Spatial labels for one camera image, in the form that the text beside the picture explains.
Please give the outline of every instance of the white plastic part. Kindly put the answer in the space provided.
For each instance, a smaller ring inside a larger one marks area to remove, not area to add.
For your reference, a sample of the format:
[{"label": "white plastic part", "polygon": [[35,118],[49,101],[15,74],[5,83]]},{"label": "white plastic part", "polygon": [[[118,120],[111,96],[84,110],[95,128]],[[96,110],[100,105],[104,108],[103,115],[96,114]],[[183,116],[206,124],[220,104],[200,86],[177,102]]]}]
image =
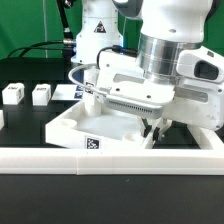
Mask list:
[{"label": "white plastic part", "polygon": [[[99,69],[91,68],[84,70],[84,84],[95,87],[99,75]],[[101,104],[96,99],[94,92],[84,90],[83,100],[85,102],[85,113],[87,116],[95,117],[101,114]]]},{"label": "white plastic part", "polygon": [[97,87],[111,88],[121,81],[144,82],[144,70],[136,65],[136,58],[110,51],[100,54],[100,74]]},{"label": "white plastic part", "polygon": [[[122,138],[126,134],[141,134],[137,117],[104,106],[101,109],[101,114],[93,117],[86,113],[85,102],[80,101],[46,124],[46,142],[76,149],[136,148],[133,141]],[[71,128],[73,123],[77,124],[75,128]]]},{"label": "white plastic part", "polygon": [[144,138],[141,135],[137,134],[126,134],[122,137],[122,141],[124,142],[132,142],[136,145],[141,145],[144,142]]},{"label": "white plastic part", "polygon": [[192,125],[187,127],[201,149],[224,151],[224,144],[214,131]]},{"label": "white plastic part", "polygon": [[144,0],[139,17],[141,32],[157,39],[198,43],[204,39],[204,22],[213,0]]},{"label": "white plastic part", "polygon": [[51,86],[48,84],[38,84],[32,92],[34,106],[47,106],[51,98]]},{"label": "white plastic part", "polygon": [[224,123],[224,83],[181,78],[163,118],[216,131]]},{"label": "white plastic part", "polygon": [[127,3],[129,0],[116,0],[118,3]]},{"label": "white plastic part", "polygon": [[0,173],[224,175],[224,151],[0,148]]},{"label": "white plastic part", "polygon": [[3,91],[3,104],[17,105],[24,97],[24,85],[22,83],[10,83]]},{"label": "white plastic part", "polygon": [[143,84],[122,81],[114,84],[110,91],[113,96],[159,106],[170,103],[174,93],[172,85],[160,85],[147,80]]},{"label": "white plastic part", "polygon": [[104,47],[123,45],[118,32],[118,11],[111,0],[82,0],[82,30],[76,37],[76,56],[72,62],[96,63]]},{"label": "white plastic part", "polygon": [[182,51],[177,63],[177,72],[185,77],[197,79],[195,77],[195,66],[199,61],[207,62],[219,70],[217,79],[209,80],[209,82],[220,83],[224,81],[224,58],[205,47]]},{"label": "white plastic part", "polygon": [[3,111],[0,110],[0,130],[4,127],[4,116]]}]

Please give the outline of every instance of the metal cylinder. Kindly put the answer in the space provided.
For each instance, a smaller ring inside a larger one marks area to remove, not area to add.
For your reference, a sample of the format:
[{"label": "metal cylinder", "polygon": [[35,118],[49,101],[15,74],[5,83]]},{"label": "metal cylinder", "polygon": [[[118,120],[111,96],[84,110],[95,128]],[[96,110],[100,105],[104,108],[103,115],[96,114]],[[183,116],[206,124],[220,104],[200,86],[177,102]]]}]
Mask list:
[{"label": "metal cylinder", "polygon": [[200,43],[177,43],[141,34],[137,64],[145,71],[145,78],[174,79],[179,54],[183,50],[198,49]]}]

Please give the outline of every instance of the green background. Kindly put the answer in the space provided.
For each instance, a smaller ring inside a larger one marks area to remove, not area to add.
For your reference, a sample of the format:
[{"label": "green background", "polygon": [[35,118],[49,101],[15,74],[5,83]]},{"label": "green background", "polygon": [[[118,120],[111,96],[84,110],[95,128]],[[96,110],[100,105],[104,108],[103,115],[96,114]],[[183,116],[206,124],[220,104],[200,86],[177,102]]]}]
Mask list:
[{"label": "green background", "polygon": [[[66,10],[74,36],[81,30],[82,4],[78,0]],[[119,15],[119,31],[123,31],[124,18]],[[127,46],[137,48],[141,22],[127,21]],[[0,3],[0,59],[14,49],[32,44],[62,40],[63,28],[56,0],[1,0]],[[224,55],[224,3],[205,24],[204,46]],[[33,50],[30,57],[61,57],[61,52]]]}]

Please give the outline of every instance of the black cable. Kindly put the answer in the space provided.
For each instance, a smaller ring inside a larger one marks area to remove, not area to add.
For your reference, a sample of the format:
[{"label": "black cable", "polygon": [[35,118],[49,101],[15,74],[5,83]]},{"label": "black cable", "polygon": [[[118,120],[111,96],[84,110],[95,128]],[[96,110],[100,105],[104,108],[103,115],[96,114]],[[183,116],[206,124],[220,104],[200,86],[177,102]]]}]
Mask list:
[{"label": "black cable", "polygon": [[64,5],[61,0],[57,0],[58,10],[61,17],[62,26],[64,28],[64,38],[73,39],[73,34],[70,31],[68,20],[65,14]]},{"label": "black cable", "polygon": [[105,47],[102,48],[99,53],[97,54],[96,57],[96,63],[97,63],[97,67],[100,68],[99,66],[99,60],[100,60],[100,54],[102,53],[102,51],[106,51],[106,50],[112,50],[113,52],[119,53],[119,54],[124,54],[124,55],[128,55],[131,57],[137,57],[138,51],[132,48],[123,48],[119,45],[113,45],[112,47]]},{"label": "black cable", "polygon": [[7,56],[7,58],[10,58],[11,55],[13,55],[15,52],[20,51],[20,50],[24,50],[24,49],[28,49],[28,50],[54,50],[54,51],[62,51],[62,50],[70,50],[70,48],[66,49],[66,48],[47,48],[47,47],[20,47],[17,48],[13,51],[11,51],[9,53],[9,55]]},{"label": "black cable", "polygon": [[46,46],[46,45],[52,45],[52,44],[63,44],[62,40],[53,40],[53,41],[47,41],[47,42],[40,42],[37,44],[33,44],[30,47],[27,47],[18,57],[23,57],[28,51],[32,50],[32,47],[40,47],[40,46]]},{"label": "black cable", "polygon": [[104,48],[102,48],[102,49],[99,51],[99,53],[97,54],[97,57],[96,57],[96,64],[97,64],[97,67],[98,67],[98,68],[100,68],[100,66],[99,66],[99,61],[100,61],[100,54],[101,54],[101,52],[106,51],[106,50],[112,50],[112,48],[113,48],[113,47],[104,47]]}]

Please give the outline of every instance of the small white block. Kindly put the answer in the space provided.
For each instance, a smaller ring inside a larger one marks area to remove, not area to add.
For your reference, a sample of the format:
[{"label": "small white block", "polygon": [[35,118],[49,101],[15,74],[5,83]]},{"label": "small white block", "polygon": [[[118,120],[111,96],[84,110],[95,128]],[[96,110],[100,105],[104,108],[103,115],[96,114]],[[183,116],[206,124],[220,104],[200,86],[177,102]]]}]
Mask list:
[{"label": "small white block", "polygon": [[22,83],[10,83],[3,91],[3,104],[17,105],[24,97],[24,85]]},{"label": "small white block", "polygon": [[3,111],[0,110],[0,130],[4,127]]},{"label": "small white block", "polygon": [[32,92],[34,106],[47,106],[51,98],[51,86],[38,84]]}]

